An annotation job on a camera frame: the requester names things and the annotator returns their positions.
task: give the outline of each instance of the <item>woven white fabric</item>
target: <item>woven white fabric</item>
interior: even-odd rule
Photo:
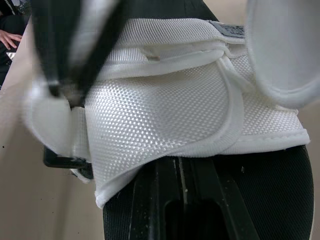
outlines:
[[[242,101],[239,92],[230,102],[225,82],[211,63],[93,86],[85,114],[97,192],[120,173],[204,139],[212,138],[209,156],[230,147],[242,127],[241,116],[234,114]],[[232,117],[238,124],[224,138]],[[200,147],[191,149],[203,155]]]
[[[101,208],[140,166],[162,156],[307,144],[297,112],[256,91],[244,43],[199,19],[130,20],[85,110],[50,97],[40,76],[27,95],[26,123],[57,154],[92,162]]]

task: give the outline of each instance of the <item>beige floor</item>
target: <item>beige floor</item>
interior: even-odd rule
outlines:
[[[206,0],[221,22],[243,24],[244,0]],[[24,37],[4,87],[32,74],[31,39]],[[311,137],[308,146],[315,187],[320,186],[320,102],[300,111]],[[17,121],[14,128],[0,125],[0,240],[102,240],[102,211],[94,198],[95,186],[84,185],[67,170],[42,164],[43,147]],[[315,191],[320,199],[320,191]],[[316,212],[319,226],[320,211]],[[320,239],[319,228],[315,229]]]

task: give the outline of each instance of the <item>black plastic buckle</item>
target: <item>black plastic buckle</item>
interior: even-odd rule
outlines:
[[[82,158],[58,156],[47,147],[44,149],[43,163],[47,167],[60,169],[82,169],[89,164]]]

